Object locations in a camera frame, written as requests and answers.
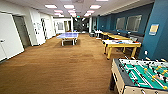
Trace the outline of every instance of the table leg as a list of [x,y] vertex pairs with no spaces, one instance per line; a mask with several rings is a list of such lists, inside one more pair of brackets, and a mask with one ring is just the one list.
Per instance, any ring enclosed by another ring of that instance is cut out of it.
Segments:
[[124,47],[124,49],[123,49],[123,53],[125,54],[125,47]]
[[75,45],[75,39],[73,39],[72,41],[73,41],[73,45]]
[[134,47],[134,49],[133,49],[133,51],[132,51],[132,54],[131,54],[131,57],[134,57],[134,56],[135,56],[136,49],[137,49],[137,47]]
[[99,33],[97,34],[97,37],[99,38]]
[[109,51],[108,51],[108,56],[107,56],[107,60],[109,60],[109,59],[110,59],[111,51],[112,51],[112,47],[110,47],[110,48],[109,48]]
[[106,54],[106,49],[107,49],[107,47],[104,47],[104,54]]
[[113,74],[111,74],[111,81],[110,81],[110,90],[114,91],[114,87],[115,87],[115,80],[114,80],[114,76]]
[[108,46],[108,44],[105,44],[104,54],[106,54],[107,46]]
[[62,39],[62,46],[64,46],[64,39]]

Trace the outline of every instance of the recessed light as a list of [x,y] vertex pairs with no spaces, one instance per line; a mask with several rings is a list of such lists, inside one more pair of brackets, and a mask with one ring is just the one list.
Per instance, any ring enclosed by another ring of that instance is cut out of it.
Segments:
[[99,9],[100,7],[100,5],[91,5],[90,9]]
[[57,8],[55,5],[45,5],[47,8]]
[[73,9],[74,5],[64,5],[64,7],[67,8],[67,9]]
[[69,13],[75,13],[75,11],[74,11],[74,10],[68,10],[68,12],[69,12]]
[[91,13],[86,13],[86,15],[91,15]]
[[57,13],[63,13],[62,10],[54,10],[54,12],[57,12]]
[[76,15],[76,13],[70,13],[70,15]]
[[59,17],[64,17],[64,15],[59,15]]
[[93,10],[88,10],[87,13],[94,13],[94,11]]
[[54,15],[61,15],[60,13],[54,13]]
[[96,0],[96,1],[108,1],[108,0]]
[[88,17],[89,15],[86,15],[86,14],[85,14],[84,16],[85,16],[85,17]]

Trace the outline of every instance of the doorway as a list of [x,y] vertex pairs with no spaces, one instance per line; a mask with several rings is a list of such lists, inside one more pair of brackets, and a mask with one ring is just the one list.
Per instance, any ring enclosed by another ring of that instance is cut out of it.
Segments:
[[73,18],[74,30],[77,32],[89,32],[89,18]]
[[31,46],[31,42],[30,42],[27,28],[24,22],[24,18],[22,16],[13,15],[13,19],[14,19],[17,31],[19,33],[23,48],[27,48]]

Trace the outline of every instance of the ping pong table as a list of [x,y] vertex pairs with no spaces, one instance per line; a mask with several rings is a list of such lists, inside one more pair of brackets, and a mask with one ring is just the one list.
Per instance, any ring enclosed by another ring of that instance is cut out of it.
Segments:
[[64,41],[72,41],[73,45],[77,42],[78,32],[65,32],[56,38],[62,39],[62,46],[64,46]]

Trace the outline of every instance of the blue wall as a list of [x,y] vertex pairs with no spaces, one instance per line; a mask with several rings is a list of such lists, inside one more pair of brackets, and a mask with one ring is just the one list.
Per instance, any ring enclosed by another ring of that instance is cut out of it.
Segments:
[[[149,35],[152,24],[159,24],[155,36]],[[168,60],[168,0],[155,0],[155,4],[147,25],[145,37],[139,58],[145,58],[144,51],[148,51],[147,57],[152,60]]]
[[144,34],[144,31],[146,29],[146,25],[147,25],[147,21],[148,18],[150,16],[150,13],[152,11],[153,8],[153,3],[152,4],[148,4],[148,5],[144,5],[138,8],[134,8],[131,10],[127,10],[124,12],[120,12],[117,14],[109,14],[107,16],[100,16],[100,21],[98,22],[98,24],[105,24],[104,21],[106,20],[106,28],[103,28],[104,30],[108,31],[108,30],[115,30],[116,29],[116,22],[117,22],[117,18],[121,18],[121,17],[125,17],[125,26],[124,28],[126,28],[126,22],[129,16],[136,16],[136,15],[142,15],[142,19],[141,19],[141,23],[139,26],[139,30],[138,33],[140,34]]
[[98,16],[97,17],[97,30],[106,30],[107,17],[106,16]]

